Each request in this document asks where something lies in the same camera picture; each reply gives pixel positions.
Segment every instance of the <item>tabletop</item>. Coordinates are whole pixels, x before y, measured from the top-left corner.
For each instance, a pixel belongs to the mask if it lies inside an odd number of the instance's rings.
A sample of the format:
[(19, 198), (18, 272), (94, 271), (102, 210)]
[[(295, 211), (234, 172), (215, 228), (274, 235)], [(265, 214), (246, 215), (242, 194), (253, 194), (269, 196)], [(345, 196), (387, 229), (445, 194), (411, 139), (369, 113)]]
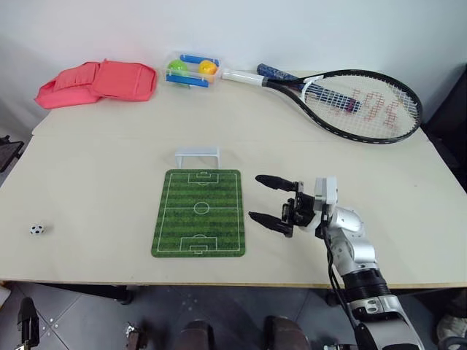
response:
[[(223, 168), (242, 174), (243, 257), (150, 253), (164, 175), (191, 146), (219, 146)], [(235, 82), (53, 110), (0, 187), (0, 279), (327, 287), (323, 241), (300, 230), (285, 238), (246, 215), (279, 216), (290, 197), (258, 174), (302, 180), (310, 195), (317, 177), (337, 176), (339, 204), (365, 222), (390, 287), (467, 287), (467, 196), (422, 131), (359, 144), (286, 98)], [(37, 223), (47, 231), (31, 236)]]

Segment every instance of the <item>mini soccer ball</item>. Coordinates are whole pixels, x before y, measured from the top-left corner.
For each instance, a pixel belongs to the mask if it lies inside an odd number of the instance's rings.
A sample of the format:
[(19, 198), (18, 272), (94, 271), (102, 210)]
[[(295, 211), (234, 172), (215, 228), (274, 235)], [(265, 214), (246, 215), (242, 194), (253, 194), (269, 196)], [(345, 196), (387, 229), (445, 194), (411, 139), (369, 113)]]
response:
[(44, 226), (34, 225), (33, 227), (31, 227), (29, 232), (31, 233), (31, 235), (40, 235), (41, 233), (44, 232)]

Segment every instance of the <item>soccer field mat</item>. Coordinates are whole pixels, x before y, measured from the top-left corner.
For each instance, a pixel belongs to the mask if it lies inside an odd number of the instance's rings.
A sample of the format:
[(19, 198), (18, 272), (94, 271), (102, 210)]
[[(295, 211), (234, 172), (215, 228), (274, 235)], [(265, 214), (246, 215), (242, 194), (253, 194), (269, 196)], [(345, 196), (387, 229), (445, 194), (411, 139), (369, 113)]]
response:
[(155, 225), (155, 257), (240, 257), (245, 253), (238, 170), (166, 172)]

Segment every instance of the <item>pink fabric bag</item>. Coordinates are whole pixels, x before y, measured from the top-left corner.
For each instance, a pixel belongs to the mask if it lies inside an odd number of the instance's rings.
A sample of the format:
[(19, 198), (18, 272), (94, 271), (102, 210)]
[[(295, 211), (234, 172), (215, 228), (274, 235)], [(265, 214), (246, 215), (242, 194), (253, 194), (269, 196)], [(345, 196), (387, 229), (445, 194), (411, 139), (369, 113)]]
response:
[(87, 62), (41, 86), (35, 101), (46, 109), (93, 104), (101, 97), (147, 101), (156, 82), (155, 70), (140, 63)]

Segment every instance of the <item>racket strings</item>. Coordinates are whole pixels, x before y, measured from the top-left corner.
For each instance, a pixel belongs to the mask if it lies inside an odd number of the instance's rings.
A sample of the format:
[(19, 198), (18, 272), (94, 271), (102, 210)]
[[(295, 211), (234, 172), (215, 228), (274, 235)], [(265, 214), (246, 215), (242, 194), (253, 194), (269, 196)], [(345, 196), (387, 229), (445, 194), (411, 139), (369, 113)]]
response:
[(419, 118), (417, 102), (382, 79), (338, 76), (310, 84), (304, 102), (323, 121), (341, 131), (375, 139), (409, 133)]

